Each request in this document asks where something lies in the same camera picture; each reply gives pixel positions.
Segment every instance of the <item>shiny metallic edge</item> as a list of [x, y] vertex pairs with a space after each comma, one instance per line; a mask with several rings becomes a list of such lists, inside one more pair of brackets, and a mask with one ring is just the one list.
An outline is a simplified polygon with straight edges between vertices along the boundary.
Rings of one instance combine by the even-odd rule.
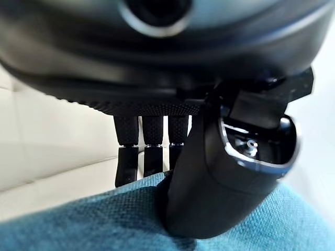
[[231, 146], [228, 140], [228, 137], [227, 137], [224, 120], [223, 118], [219, 118], [218, 123], [219, 123], [219, 128], [221, 129], [219, 131], [220, 131], [221, 139], [225, 145], [225, 150], [227, 154], [233, 157], [240, 166], [243, 166], [247, 169], [251, 169], [256, 172], [263, 172], [263, 173], [268, 173], [268, 174], [280, 174], [284, 176], [292, 168], [293, 164], [295, 163], [295, 160], [297, 159], [297, 156], [300, 151], [300, 145], [301, 145], [300, 126], [296, 124], [295, 121], [291, 117], [289, 117], [289, 119], [295, 126], [297, 137], [296, 137], [296, 145], [295, 145], [293, 155], [287, 163], [281, 164], [281, 165], [271, 164], [271, 163], [267, 163], [263, 161], [258, 161], [257, 159], [248, 158], [245, 155], [239, 153], [237, 150], [235, 150]]
[[146, 24], [137, 16], [135, 16], [125, 1], [119, 2], [119, 9], [122, 17], [131, 28], [138, 31], [139, 33], [154, 38], [168, 38], [181, 33], [188, 26], [192, 12], [192, 8], [190, 8], [186, 15], [174, 24], [167, 27], [156, 27]]

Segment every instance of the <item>camera lens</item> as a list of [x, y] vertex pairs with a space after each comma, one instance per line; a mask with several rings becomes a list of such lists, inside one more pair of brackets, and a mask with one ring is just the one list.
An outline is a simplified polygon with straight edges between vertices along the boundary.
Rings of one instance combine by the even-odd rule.
[[167, 27], [181, 20], [189, 11], [192, 0], [126, 0], [132, 13], [144, 23]]

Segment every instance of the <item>metal ring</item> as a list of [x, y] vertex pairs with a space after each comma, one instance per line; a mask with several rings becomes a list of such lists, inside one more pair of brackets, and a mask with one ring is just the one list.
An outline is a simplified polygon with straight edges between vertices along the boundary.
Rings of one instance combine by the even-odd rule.
[[154, 37], [154, 38], [168, 38], [173, 37], [183, 30], [185, 30], [191, 19], [191, 8], [187, 11], [185, 16], [170, 26], [157, 27], [148, 25], [139, 19], [124, 2], [120, 1], [119, 4], [120, 13], [127, 24], [134, 30], [142, 33], [143, 35]]

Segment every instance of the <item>fabric surface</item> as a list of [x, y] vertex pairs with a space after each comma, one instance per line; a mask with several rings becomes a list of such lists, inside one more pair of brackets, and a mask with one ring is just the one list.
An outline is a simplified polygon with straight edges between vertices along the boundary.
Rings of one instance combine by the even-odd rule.
[[335, 250], [334, 234], [280, 185], [244, 222], [206, 240], [173, 237], [156, 207], [158, 174], [0, 224], [0, 250]]

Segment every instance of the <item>black grip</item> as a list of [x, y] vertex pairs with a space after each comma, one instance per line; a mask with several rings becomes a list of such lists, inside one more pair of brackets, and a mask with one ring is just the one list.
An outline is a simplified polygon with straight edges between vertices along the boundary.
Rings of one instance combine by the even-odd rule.
[[187, 138], [188, 116], [169, 116], [170, 143], [184, 143]]
[[120, 147], [115, 187], [132, 183], [137, 179], [138, 147]]
[[163, 117], [142, 117], [143, 138], [146, 145], [160, 145], [163, 142]]
[[196, 116], [173, 172], [165, 219], [173, 235], [220, 235], [248, 216], [277, 185], [276, 175], [244, 168], [225, 152], [218, 118], [213, 117]]
[[144, 177], [163, 172], [163, 147], [144, 149]]
[[170, 163], [170, 170], [173, 170], [177, 160], [179, 158], [180, 153], [182, 152], [183, 146], [182, 145], [170, 145], [169, 147], [169, 163]]
[[114, 124], [120, 145], [133, 146], [138, 144], [138, 117], [114, 116]]

